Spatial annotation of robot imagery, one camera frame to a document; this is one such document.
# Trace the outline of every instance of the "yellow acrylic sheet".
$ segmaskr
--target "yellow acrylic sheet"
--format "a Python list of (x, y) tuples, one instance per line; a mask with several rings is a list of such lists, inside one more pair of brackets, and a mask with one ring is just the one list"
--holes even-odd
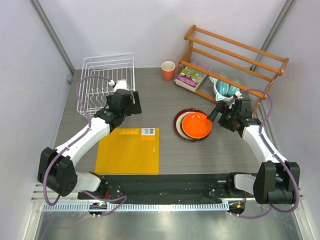
[(159, 128), (155, 135), (142, 135), (141, 128), (114, 129), (99, 142), (94, 172), (159, 174)]

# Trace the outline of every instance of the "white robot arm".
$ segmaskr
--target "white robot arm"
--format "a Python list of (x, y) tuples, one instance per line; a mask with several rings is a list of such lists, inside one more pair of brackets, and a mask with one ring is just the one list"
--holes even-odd
[[(251, 101), (235, 98), (232, 105), (220, 101), (207, 118), (213, 122), (218, 113), (222, 113), (218, 120), (220, 126), (233, 132), (237, 131), (260, 162), (257, 175), (233, 172), (229, 174), (230, 182), (227, 185), (234, 190), (252, 194), (259, 204), (294, 203), (294, 184), (299, 185), (300, 168), (296, 162), (287, 161), (278, 152), (267, 137), (265, 129), (261, 127), (259, 119), (252, 118)], [(284, 161), (295, 183), (290, 180), (287, 171), (276, 157)]]
[(107, 105), (94, 115), (90, 124), (56, 149), (47, 147), (41, 153), (37, 179), (44, 183), (49, 164), (58, 153), (66, 149), (52, 166), (46, 182), (47, 187), (62, 197), (72, 191), (97, 192), (98, 196), (104, 191), (101, 187), (106, 184), (100, 176), (90, 172), (76, 172), (75, 166), (94, 144), (111, 133), (127, 116), (142, 112), (139, 94), (128, 91), (126, 80), (118, 81), (113, 91), (113, 95), (106, 97)]

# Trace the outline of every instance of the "wire dish rack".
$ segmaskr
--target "wire dish rack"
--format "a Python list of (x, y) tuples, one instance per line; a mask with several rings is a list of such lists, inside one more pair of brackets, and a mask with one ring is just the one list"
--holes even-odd
[[(86, 57), (83, 59), (81, 79), (88, 76), (106, 77), (114, 80), (115, 83), (125, 79), (129, 91), (135, 91), (134, 55), (133, 53), (125, 53)], [(106, 106), (106, 96), (111, 94), (113, 94), (113, 87), (105, 79), (92, 77), (80, 85), (79, 96), (90, 117)], [(76, 109), (81, 115), (86, 116), (79, 102)]]

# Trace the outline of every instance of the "stacked plates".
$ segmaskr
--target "stacked plates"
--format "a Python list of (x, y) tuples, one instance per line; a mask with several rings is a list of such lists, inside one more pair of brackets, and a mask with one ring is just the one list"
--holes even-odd
[(198, 142), (210, 134), (212, 122), (207, 119), (204, 112), (188, 108), (175, 116), (173, 128), (180, 138), (189, 142)]

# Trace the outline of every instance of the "gray table surface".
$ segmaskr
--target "gray table surface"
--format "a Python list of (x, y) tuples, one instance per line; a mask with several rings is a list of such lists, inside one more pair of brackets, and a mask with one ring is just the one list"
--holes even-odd
[[(55, 146), (65, 143), (86, 124), (77, 112), (76, 84), (81, 71), (74, 75), (64, 108)], [(209, 114), (215, 104), (174, 82), (162, 79), (161, 68), (135, 69), (136, 90), (139, 91), (142, 114), (127, 117), (121, 128), (160, 128), (160, 174), (195, 174), (257, 172), (259, 164), (247, 143), (236, 132), (213, 123), (211, 134), (200, 142), (180, 139), (173, 130), (175, 115), (183, 109), (196, 108)], [(213, 95), (213, 84), (207, 80), (201, 90)], [(79, 172), (94, 171), (98, 144), (79, 161)]]

